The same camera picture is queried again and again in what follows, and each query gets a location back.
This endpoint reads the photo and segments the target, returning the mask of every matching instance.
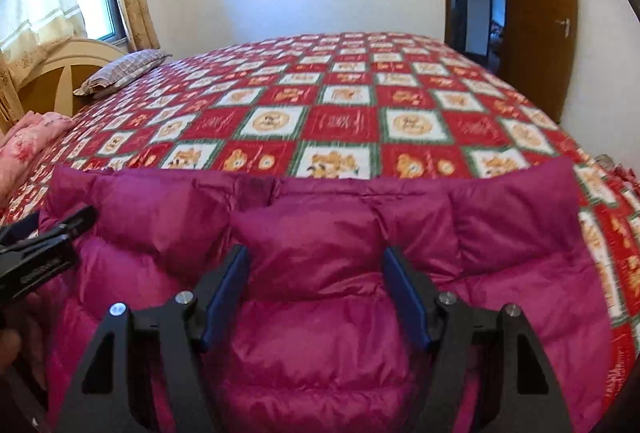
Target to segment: metal bolt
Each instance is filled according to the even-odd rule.
[[[441,292],[438,294],[438,301],[443,305],[453,305],[458,301],[458,296],[454,292]]]
[[[512,318],[518,317],[522,314],[522,309],[517,306],[515,303],[509,303],[504,306],[504,311],[507,312],[507,315],[510,315]]]
[[[109,309],[109,314],[112,316],[122,316],[127,311],[127,306],[124,303],[114,303]]]
[[[175,295],[175,302],[180,305],[188,305],[193,301],[193,292],[189,290],[183,290]]]

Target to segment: magenta down jacket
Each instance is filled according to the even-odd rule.
[[[422,370],[383,283],[398,245],[471,305],[520,304],[556,371],[577,433],[602,414],[610,327],[578,223],[571,164],[492,180],[265,179],[221,172],[57,168],[41,229],[83,204],[98,220],[49,302],[50,413],[110,305],[164,303],[229,247],[253,267],[225,343],[204,372],[231,433],[401,430]],[[468,431],[475,377],[458,417]],[[172,421],[154,382],[164,431]]]

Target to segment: door handle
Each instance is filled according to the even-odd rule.
[[[571,33],[571,20],[565,18],[564,20],[555,20],[555,23],[564,26],[564,38],[568,39]]]

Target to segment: blue pad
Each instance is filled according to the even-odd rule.
[[[427,314],[398,257],[388,247],[382,261],[386,289],[396,303],[396,310],[411,342],[419,349],[431,343],[427,330]]]
[[[202,336],[203,351],[209,350],[225,335],[226,327],[231,316],[236,312],[250,271],[249,251],[246,247],[242,247],[226,269],[220,286],[207,307],[207,329]]]

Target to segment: pillow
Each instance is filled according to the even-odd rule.
[[[110,89],[109,93],[124,88],[151,69],[159,67],[170,55],[155,49],[127,54],[98,70],[79,89],[74,90],[74,95],[90,96],[107,88]]]

